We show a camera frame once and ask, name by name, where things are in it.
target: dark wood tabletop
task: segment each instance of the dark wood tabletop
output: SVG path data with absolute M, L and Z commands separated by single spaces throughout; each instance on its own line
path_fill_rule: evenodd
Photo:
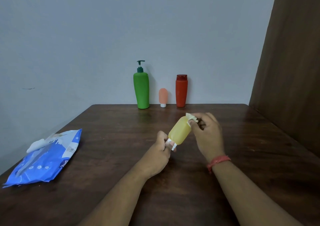
M 186 112 L 211 112 L 226 154 L 305 225 L 320 225 L 320 159 L 244 104 L 93 105 L 59 132 L 80 129 L 79 147 L 49 183 L 0 189 L 0 225 L 77 225 Z M 0 176 L 4 183 L 13 168 Z M 190 134 L 142 188 L 130 225 L 238 225 Z

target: plastic bottle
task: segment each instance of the plastic bottle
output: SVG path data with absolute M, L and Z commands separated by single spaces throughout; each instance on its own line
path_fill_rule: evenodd
M 134 91 L 136 93 L 138 108 L 146 109 L 149 107 L 149 76 L 146 72 L 143 72 L 141 62 L 144 60 L 138 60 L 139 67 L 137 73 L 134 74 Z
M 168 102 L 168 91 L 166 88 L 159 90 L 159 102 L 161 107 L 166 107 Z
M 184 107 L 186 105 L 187 91 L 188 91 L 187 75 L 177 75 L 177 79 L 176 79 L 177 107 Z
M 166 144 L 170 143 L 171 141 L 174 141 L 174 146 L 172 147 L 172 150 L 174 150 L 175 147 L 177 147 L 177 145 L 182 144 L 182 142 L 190 133 L 191 127 L 188 123 L 188 120 L 190 119 L 193 119 L 196 122 L 198 122 L 195 116 L 186 113 L 184 117 L 180 118 L 177 121 L 177 123 L 173 126 L 170 133 L 168 134 L 169 139 L 166 141 Z

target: green pump bottle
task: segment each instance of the green pump bottle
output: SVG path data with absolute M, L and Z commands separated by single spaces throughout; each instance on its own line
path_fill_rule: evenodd
M 141 62 L 144 60 L 138 60 L 139 67 L 138 72 L 134 74 L 134 91 L 137 97 L 138 108 L 146 109 L 149 107 L 149 76 L 146 72 L 143 72 Z

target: red bottle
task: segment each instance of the red bottle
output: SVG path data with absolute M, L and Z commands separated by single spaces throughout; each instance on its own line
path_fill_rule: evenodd
M 184 107 L 186 105 L 187 91 L 188 91 L 188 77 L 187 77 L 187 75 L 177 75 L 177 79 L 176 79 L 177 107 Z

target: wipes package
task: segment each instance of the wipes package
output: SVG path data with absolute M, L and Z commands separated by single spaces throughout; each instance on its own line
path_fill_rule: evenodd
M 34 142 L 4 187 L 53 180 L 76 151 L 81 131 L 70 130 Z

